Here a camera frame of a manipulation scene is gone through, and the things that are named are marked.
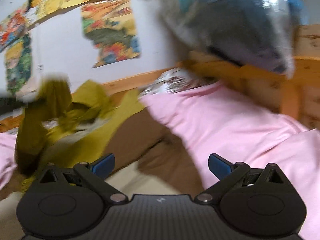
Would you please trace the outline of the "landscape flower poster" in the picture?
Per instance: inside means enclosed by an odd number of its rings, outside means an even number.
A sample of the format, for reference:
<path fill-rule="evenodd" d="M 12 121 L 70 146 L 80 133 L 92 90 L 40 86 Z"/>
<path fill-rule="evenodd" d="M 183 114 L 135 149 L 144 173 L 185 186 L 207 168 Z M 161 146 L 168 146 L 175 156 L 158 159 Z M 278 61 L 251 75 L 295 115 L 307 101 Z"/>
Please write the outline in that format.
<path fill-rule="evenodd" d="M 140 56 L 138 33 L 131 0 L 88 3 L 81 7 L 84 36 L 98 50 L 98 68 Z"/>

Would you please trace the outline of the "green anime character poster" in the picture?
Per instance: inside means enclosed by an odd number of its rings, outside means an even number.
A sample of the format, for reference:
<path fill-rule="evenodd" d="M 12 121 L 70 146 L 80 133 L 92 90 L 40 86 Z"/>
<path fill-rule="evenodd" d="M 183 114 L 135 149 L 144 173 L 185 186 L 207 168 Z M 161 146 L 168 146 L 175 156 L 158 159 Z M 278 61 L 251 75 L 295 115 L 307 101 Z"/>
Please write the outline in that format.
<path fill-rule="evenodd" d="M 16 95 L 27 84 L 32 75 L 31 37 L 25 33 L 14 41 L 4 58 L 7 91 Z"/>

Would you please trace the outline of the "beige brown olive hooded jacket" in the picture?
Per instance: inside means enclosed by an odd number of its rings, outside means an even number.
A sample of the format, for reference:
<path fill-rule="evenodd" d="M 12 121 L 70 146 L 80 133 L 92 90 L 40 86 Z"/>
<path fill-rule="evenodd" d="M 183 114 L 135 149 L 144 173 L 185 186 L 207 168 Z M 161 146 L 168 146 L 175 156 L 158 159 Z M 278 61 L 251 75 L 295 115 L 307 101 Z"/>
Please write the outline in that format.
<path fill-rule="evenodd" d="M 27 101 L 18 128 L 14 160 L 19 176 L 30 184 L 49 163 L 71 168 L 113 154 L 115 171 L 136 163 L 139 172 L 197 195 L 203 190 L 201 177 L 182 139 L 151 116 L 138 94 L 127 92 L 115 108 L 94 81 L 71 92 L 64 77 L 44 80 Z"/>

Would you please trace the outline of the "pink bed sheet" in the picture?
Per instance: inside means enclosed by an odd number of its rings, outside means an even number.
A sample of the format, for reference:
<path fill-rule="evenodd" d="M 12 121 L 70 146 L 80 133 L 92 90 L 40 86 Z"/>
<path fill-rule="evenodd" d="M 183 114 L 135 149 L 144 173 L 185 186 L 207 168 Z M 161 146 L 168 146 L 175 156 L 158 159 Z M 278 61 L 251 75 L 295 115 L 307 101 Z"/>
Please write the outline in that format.
<path fill-rule="evenodd" d="M 217 182 L 208 157 L 217 153 L 231 162 L 263 168 L 276 163 L 306 204 L 300 230 L 303 239 L 319 239 L 319 131 L 275 114 L 250 98 L 216 82 L 178 93 L 139 96 L 151 116 L 179 136 L 201 177 L 203 190 Z M 17 135 L 1 134 L 1 187 L 17 172 Z M 113 171 L 110 182 L 128 194 L 178 192 L 157 177 L 139 172 L 132 163 Z"/>

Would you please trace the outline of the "orange-haired anime girl poster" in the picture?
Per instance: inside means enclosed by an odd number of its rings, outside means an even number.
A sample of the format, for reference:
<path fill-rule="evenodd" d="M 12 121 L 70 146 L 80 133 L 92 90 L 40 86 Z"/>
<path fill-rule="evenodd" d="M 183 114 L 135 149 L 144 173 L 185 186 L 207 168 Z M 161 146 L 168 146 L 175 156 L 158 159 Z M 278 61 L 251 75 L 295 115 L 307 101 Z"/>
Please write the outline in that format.
<path fill-rule="evenodd" d="M 14 42 L 28 26 L 27 7 L 19 7 L 1 22 L 0 52 Z"/>

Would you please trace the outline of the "plastic bag of clothes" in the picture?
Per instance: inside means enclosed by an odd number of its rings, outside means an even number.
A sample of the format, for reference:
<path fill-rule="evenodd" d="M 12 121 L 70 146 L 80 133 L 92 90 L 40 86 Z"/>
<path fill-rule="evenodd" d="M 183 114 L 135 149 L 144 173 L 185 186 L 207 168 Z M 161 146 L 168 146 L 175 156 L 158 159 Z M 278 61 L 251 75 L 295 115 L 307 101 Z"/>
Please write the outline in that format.
<path fill-rule="evenodd" d="M 160 0 L 174 34 L 191 48 L 237 66 L 292 77 L 293 40 L 303 22 L 301 0 Z"/>

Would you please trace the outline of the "wooden bed frame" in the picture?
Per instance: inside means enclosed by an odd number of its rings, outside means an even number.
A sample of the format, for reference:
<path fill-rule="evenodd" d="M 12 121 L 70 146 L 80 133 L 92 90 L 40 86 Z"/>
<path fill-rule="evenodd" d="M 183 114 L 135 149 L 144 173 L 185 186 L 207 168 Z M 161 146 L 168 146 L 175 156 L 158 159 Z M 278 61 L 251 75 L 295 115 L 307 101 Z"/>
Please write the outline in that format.
<path fill-rule="evenodd" d="M 295 37 L 295 73 L 287 79 L 266 70 L 236 65 L 191 51 L 182 67 L 201 77 L 215 77 L 273 112 L 297 119 L 310 129 L 319 128 L 319 25 L 303 25 Z"/>

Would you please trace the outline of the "floral patterned white bedding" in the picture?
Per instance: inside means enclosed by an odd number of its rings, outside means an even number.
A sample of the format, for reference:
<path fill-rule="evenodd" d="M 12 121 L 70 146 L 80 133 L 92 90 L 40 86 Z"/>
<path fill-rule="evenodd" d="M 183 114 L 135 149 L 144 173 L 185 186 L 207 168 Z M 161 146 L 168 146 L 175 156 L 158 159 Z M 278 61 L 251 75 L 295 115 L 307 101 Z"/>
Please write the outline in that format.
<path fill-rule="evenodd" d="M 201 86 L 216 83 L 217 79 L 212 77 L 199 77 L 192 72 L 182 68 L 172 68 L 160 75 L 155 81 L 145 86 L 141 96 L 162 94 L 162 93 L 178 93 Z"/>

